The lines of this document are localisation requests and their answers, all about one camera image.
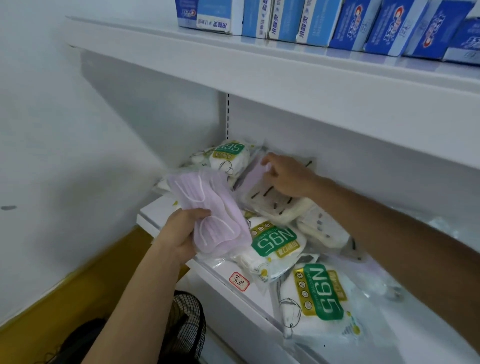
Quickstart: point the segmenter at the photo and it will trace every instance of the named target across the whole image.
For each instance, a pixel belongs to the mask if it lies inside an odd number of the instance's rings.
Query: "toothpaste box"
[[[297,43],[328,47],[341,7],[342,0],[306,0]]]
[[[363,50],[401,56],[427,4],[428,0],[384,0]]]
[[[267,38],[273,0],[245,0],[243,7],[243,36]]]
[[[179,26],[196,29],[198,0],[175,0],[175,5]]]
[[[382,0],[346,0],[329,47],[362,50]]]
[[[299,31],[303,0],[274,0],[270,39],[295,42]]]
[[[198,0],[197,28],[241,36],[243,0]]]
[[[480,64],[480,18],[463,21],[450,41],[443,60]]]
[[[442,59],[448,43],[474,5],[473,1],[430,0],[425,15],[413,32],[405,55]]]

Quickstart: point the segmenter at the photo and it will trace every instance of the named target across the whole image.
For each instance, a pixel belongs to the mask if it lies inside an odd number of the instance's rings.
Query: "floor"
[[[148,233],[135,228],[0,327],[0,363],[46,363],[75,328],[108,317],[151,241]],[[179,279],[187,271],[184,267]]]

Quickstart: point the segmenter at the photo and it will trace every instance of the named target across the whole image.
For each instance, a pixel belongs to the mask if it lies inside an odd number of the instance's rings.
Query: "white shelf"
[[[157,24],[68,19],[72,46],[480,168],[480,68]]]
[[[137,223],[156,236],[166,217],[173,211],[171,198],[164,196],[142,208]],[[272,292],[261,292],[251,284],[245,292],[240,292],[228,279],[234,272],[243,273],[233,262],[224,262],[216,267],[194,258],[187,265],[218,294],[249,318],[267,337],[284,346],[281,324],[275,319]],[[217,307],[214,299],[206,306]],[[475,351],[442,319],[413,296],[406,294],[402,303],[384,300],[380,305],[388,324],[398,337],[397,348],[377,348],[373,346],[323,346],[314,349],[295,347],[293,357],[300,363],[365,363],[365,364],[475,364],[480,358]]]

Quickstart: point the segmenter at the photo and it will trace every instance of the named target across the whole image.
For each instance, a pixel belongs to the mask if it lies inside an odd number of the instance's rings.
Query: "right hand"
[[[264,181],[291,197],[308,197],[315,188],[318,176],[292,157],[268,153],[261,164],[272,165],[264,173]]]

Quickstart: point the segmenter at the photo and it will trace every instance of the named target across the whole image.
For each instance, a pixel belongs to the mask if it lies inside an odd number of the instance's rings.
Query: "blue box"
[[[401,56],[425,14],[428,0],[384,0],[363,50]]]
[[[450,41],[443,60],[480,64],[480,18],[463,21]]]
[[[198,0],[197,28],[241,36],[243,0]]]
[[[346,0],[329,47],[362,50],[382,0]]]
[[[297,43],[328,47],[341,8],[342,0],[306,0]]]
[[[295,43],[303,5],[303,0],[275,0],[268,37]]]
[[[440,60],[475,2],[431,0],[405,51],[406,56]]]
[[[197,28],[198,0],[175,0],[179,26]]]
[[[243,7],[243,36],[267,38],[273,0],[245,0]]]

